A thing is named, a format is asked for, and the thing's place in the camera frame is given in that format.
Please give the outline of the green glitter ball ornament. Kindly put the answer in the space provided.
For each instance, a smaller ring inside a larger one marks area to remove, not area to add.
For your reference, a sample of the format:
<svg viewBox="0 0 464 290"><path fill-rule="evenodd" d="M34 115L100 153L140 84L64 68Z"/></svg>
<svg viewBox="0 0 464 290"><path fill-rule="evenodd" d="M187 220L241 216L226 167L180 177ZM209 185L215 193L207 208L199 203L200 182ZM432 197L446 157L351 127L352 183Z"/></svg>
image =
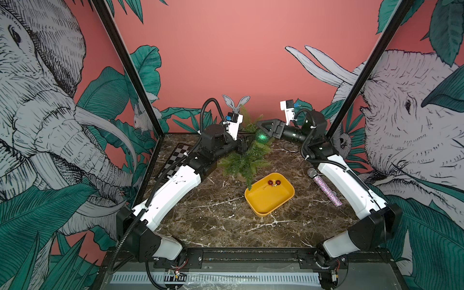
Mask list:
<svg viewBox="0 0 464 290"><path fill-rule="evenodd" d="M256 142L260 144L266 144L269 142L269 136L263 132L258 132L256 134Z"/></svg>

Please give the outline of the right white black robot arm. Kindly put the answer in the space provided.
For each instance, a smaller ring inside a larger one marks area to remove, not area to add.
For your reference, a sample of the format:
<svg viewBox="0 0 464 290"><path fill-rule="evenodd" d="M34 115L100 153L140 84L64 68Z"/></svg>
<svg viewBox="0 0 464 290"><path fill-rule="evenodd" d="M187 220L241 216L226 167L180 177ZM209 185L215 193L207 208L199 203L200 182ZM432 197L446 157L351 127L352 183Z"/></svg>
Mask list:
<svg viewBox="0 0 464 290"><path fill-rule="evenodd" d="M300 128L279 119L258 121L256 125L271 138L299 143L303 159L331 181L359 218L348 230L317 245L316 263L328 269L341 256L373 250L392 239L403 211L378 196L345 163L326 136L327 120L321 112L306 110L305 114Z"/></svg>

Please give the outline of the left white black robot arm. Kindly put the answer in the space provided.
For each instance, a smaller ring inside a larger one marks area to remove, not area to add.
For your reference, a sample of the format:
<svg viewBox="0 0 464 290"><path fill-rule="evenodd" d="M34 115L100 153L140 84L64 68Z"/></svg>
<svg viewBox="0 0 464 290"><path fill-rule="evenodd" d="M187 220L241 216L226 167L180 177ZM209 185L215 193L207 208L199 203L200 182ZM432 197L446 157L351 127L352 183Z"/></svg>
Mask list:
<svg viewBox="0 0 464 290"><path fill-rule="evenodd" d="M131 259L149 262L155 258L184 263L182 244L175 238L157 234L165 216L192 189L200 185L217 167L218 161L232 152L245 153L250 137L239 135L243 116L240 108L250 98L241 98L238 104L223 96L232 109L220 113L221 121L205 127L199 124L199 140L190 151L168 167L157 179L156 188L141 204L122 207L117 213L118 244L109 262L107 273L114 274Z"/></svg>

